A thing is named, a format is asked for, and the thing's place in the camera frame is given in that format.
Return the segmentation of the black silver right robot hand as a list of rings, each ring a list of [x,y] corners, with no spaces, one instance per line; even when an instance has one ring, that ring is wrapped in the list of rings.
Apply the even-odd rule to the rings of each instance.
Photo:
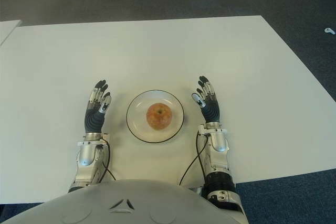
[[[199,106],[205,123],[219,123],[220,109],[212,84],[205,76],[199,77],[198,84],[201,88],[192,93],[192,99]]]

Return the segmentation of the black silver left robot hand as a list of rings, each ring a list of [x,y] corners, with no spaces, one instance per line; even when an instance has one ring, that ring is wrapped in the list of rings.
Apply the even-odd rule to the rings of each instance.
[[[106,80],[100,80],[92,89],[85,113],[85,133],[101,133],[105,114],[111,104],[110,92],[106,92]]]

